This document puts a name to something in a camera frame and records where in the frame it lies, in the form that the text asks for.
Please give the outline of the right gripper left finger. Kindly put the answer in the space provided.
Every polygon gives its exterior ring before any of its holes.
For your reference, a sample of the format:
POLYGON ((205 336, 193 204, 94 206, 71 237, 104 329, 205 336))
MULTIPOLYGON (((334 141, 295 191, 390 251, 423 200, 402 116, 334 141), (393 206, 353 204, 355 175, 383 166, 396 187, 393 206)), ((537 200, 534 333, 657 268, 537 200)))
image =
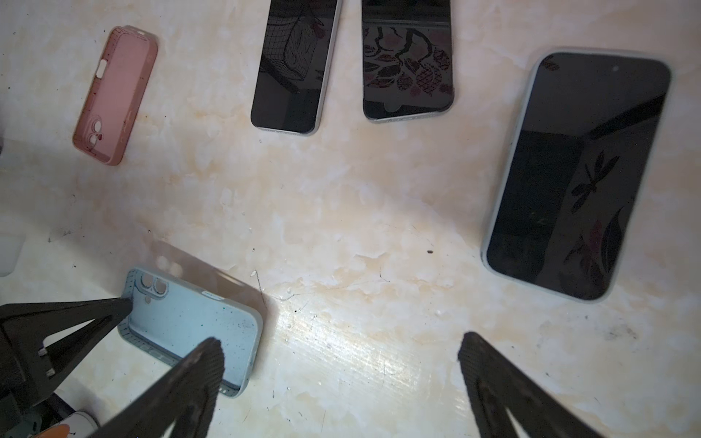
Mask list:
POLYGON ((221 342, 208 338, 94 437, 206 437, 224 374, 221 342))

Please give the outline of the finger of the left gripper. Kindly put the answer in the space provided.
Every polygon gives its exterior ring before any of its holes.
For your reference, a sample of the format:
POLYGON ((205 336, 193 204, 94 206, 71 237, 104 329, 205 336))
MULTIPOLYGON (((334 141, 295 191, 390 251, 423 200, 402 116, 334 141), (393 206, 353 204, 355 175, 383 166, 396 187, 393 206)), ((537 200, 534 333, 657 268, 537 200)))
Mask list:
POLYGON ((129 299, 3 305, 1 397, 45 401, 132 310, 129 299))

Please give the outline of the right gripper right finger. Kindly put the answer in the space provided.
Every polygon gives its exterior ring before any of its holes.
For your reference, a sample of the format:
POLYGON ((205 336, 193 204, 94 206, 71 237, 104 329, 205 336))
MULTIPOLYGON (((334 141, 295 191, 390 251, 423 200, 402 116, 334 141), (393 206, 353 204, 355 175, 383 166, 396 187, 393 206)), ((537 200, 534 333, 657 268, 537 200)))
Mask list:
POLYGON ((467 332, 457 354, 482 437, 598 437, 478 333, 467 332))

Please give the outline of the light blue phone case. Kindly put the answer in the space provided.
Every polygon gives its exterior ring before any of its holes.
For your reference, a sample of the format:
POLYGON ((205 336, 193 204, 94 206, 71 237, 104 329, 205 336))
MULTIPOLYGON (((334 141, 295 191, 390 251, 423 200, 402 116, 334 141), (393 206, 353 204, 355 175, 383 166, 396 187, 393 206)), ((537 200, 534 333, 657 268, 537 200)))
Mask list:
POLYGON ((149 268, 129 271, 122 297, 133 303, 118 326, 124 341, 173 367, 205 339, 217 339, 225 357, 220 392, 244 392, 263 331, 257 310, 149 268))

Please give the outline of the pink phone case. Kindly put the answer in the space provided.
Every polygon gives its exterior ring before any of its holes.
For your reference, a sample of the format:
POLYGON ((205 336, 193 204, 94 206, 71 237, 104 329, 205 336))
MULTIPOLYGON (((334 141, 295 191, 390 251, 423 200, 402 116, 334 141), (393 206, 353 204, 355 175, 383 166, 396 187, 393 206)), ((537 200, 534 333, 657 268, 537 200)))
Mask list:
POLYGON ((109 166, 122 161, 157 55, 154 34, 111 31, 72 136, 77 150, 109 166))

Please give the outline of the black phone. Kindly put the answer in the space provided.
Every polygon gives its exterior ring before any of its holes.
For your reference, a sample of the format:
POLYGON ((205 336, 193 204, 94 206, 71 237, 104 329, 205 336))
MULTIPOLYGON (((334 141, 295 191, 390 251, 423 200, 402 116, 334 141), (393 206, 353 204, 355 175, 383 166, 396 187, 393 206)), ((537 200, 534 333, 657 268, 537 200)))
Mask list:
POLYGON ((673 79, 633 52, 540 58, 481 250, 491 272, 583 302, 608 295, 673 79))
POLYGON ((455 99, 449 0, 366 0, 363 113, 372 122, 433 116, 455 99))
POLYGON ((341 1, 270 4, 252 102, 252 124, 310 135, 319 127, 341 1))

